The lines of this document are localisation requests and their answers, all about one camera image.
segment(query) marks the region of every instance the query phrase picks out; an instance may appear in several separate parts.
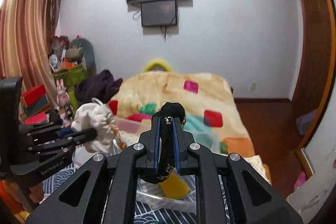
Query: bed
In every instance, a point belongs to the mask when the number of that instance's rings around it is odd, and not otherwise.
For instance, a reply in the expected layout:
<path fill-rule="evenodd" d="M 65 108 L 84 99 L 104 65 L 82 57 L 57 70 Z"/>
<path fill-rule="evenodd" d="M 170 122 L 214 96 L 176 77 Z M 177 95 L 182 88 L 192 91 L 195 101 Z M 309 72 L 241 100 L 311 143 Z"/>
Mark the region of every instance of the bed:
<path fill-rule="evenodd" d="M 154 114 L 166 101 L 179 102 L 184 106 L 186 110 L 184 130 L 205 134 L 216 133 L 221 141 L 222 153 L 239 153 L 267 179 L 261 159 L 255 156 L 251 139 L 241 122 L 229 83 L 218 75 L 142 73 L 124 81 L 119 93 L 111 98 L 109 105 L 117 117 L 127 118 L 140 112 Z M 52 193 L 77 168 L 77 165 L 72 164 L 46 180 L 45 193 Z M 186 200 L 195 201 L 194 176 L 189 176 L 186 181 L 191 188 Z M 194 213 L 153 208 L 137 201 L 134 222 L 190 224 L 197 221 Z"/>

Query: wall outlet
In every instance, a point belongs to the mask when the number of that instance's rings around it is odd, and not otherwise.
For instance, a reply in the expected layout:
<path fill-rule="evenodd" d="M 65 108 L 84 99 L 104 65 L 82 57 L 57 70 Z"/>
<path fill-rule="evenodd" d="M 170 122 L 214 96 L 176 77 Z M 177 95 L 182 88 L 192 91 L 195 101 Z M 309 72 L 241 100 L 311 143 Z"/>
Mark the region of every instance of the wall outlet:
<path fill-rule="evenodd" d="M 252 83 L 251 86 L 250 86 L 250 93 L 255 92 L 256 88 L 257 88 L 257 84 L 256 83 Z"/>

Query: orange sleeve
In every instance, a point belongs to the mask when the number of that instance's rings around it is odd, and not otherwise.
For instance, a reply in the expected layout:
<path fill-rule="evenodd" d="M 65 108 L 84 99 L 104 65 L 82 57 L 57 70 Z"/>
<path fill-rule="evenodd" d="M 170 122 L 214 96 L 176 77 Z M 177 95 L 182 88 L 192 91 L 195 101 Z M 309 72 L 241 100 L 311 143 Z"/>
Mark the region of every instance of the orange sleeve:
<path fill-rule="evenodd" d="M 0 181 L 0 198 L 7 205 L 13 215 L 16 215 L 23 211 L 22 204 L 18 203 L 14 198 L 12 198 L 6 191 L 4 186 L 4 181 Z"/>

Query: wooden floor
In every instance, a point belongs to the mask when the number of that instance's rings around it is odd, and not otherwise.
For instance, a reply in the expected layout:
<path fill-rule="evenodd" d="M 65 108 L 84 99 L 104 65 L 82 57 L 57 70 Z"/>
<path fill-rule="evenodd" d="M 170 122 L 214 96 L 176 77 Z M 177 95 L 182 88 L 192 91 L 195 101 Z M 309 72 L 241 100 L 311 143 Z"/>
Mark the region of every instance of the wooden floor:
<path fill-rule="evenodd" d="M 301 137 L 296 129 L 291 103 L 237 103 L 256 155 L 270 169 L 273 187 L 285 198 L 302 171 L 294 155 Z"/>

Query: yellow sponge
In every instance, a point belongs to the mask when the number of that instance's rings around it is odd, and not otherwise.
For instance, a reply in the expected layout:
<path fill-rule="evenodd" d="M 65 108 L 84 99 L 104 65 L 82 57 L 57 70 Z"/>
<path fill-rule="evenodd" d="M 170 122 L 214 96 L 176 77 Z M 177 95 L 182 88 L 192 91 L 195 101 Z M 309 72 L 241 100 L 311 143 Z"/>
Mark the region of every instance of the yellow sponge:
<path fill-rule="evenodd" d="M 188 184 L 175 173 L 171 173 L 164 182 L 159 182 L 166 198 L 181 199 L 190 191 Z"/>

